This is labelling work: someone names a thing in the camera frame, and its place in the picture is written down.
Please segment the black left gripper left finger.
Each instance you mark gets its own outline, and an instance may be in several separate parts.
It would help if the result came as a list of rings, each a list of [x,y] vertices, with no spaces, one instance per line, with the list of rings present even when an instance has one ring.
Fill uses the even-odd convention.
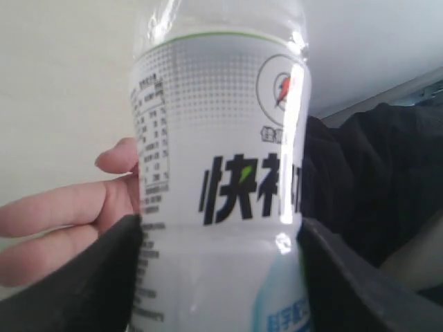
[[[49,276],[1,301],[2,331],[125,331],[141,221],[128,215]]]

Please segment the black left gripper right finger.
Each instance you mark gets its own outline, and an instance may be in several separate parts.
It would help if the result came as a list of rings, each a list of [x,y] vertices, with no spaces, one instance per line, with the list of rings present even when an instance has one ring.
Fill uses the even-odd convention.
[[[298,235],[315,331],[441,331],[442,307],[389,279],[315,219]]]

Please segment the black sleeved forearm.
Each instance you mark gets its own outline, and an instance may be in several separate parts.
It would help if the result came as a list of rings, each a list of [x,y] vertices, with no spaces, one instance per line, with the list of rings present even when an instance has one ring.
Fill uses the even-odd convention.
[[[331,128],[308,117],[301,211],[373,266],[442,209],[442,110],[380,104]]]

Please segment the person's open hand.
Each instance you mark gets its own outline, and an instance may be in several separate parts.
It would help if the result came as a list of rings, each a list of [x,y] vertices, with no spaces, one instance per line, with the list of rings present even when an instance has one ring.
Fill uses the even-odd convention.
[[[26,241],[1,251],[1,285],[35,283],[88,248],[124,216],[140,211],[138,152],[123,138],[95,165],[114,179],[59,187],[1,207],[1,236]]]

